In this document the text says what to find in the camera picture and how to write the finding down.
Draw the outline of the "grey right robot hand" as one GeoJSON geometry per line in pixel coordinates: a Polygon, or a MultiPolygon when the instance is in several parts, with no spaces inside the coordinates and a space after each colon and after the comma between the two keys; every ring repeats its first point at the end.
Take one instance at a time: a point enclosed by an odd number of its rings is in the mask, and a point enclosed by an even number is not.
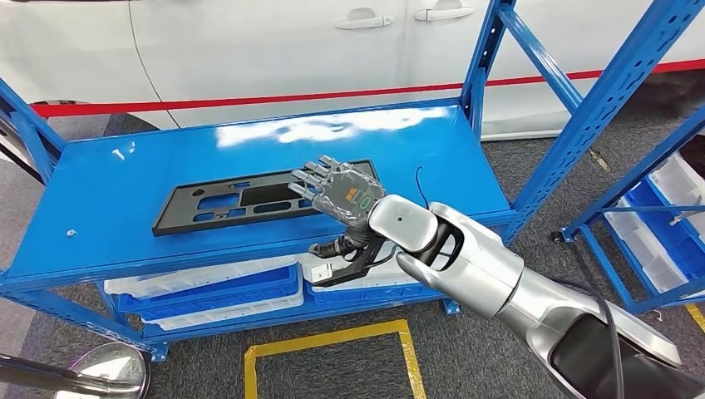
{"type": "Polygon", "coordinates": [[[373,206],[386,190],[381,183],[349,162],[321,155],[307,161],[302,169],[291,171],[294,181],[288,189],[307,200],[313,209],[344,224],[343,235],[313,244],[308,252],[321,259],[348,255],[367,247],[374,233],[368,224],[373,206]]]}

